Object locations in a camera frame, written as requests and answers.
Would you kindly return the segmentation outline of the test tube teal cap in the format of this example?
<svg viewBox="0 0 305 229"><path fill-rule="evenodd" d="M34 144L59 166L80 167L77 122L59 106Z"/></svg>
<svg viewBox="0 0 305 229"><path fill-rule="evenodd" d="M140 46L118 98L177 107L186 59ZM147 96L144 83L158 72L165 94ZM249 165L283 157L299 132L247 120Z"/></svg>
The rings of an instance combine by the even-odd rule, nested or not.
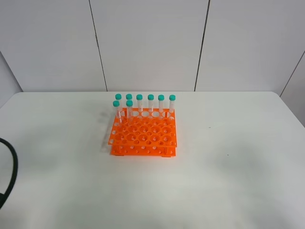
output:
<svg viewBox="0 0 305 229"><path fill-rule="evenodd" d="M127 120L128 122L131 122L133 118L133 101L127 100L126 106L127 106Z"/></svg>

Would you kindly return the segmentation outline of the orange test tube rack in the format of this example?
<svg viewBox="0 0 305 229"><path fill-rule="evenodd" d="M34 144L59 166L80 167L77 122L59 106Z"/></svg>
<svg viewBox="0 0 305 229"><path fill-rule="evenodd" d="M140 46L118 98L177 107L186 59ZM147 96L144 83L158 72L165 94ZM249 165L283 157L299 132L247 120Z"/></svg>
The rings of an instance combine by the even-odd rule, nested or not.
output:
<svg viewBox="0 0 305 229"><path fill-rule="evenodd" d="M139 112L133 108L132 119L127 118L127 108L123 108L121 118L115 117L108 145L113 156L161 156L175 157L177 148L175 112L164 108L159 113L154 108Z"/></svg>

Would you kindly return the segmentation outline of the test tube second row left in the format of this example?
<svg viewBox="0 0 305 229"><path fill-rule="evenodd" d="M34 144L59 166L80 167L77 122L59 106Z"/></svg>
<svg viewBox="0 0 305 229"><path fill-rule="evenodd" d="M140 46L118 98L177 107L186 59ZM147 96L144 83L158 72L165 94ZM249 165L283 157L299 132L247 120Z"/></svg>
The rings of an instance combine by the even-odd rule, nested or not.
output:
<svg viewBox="0 0 305 229"><path fill-rule="evenodd" d="M122 106L118 100L113 101L112 104L113 104L113 107L115 108L115 112L116 112L115 116L118 119L119 123L121 124L122 123L122 115L121 115Z"/></svg>

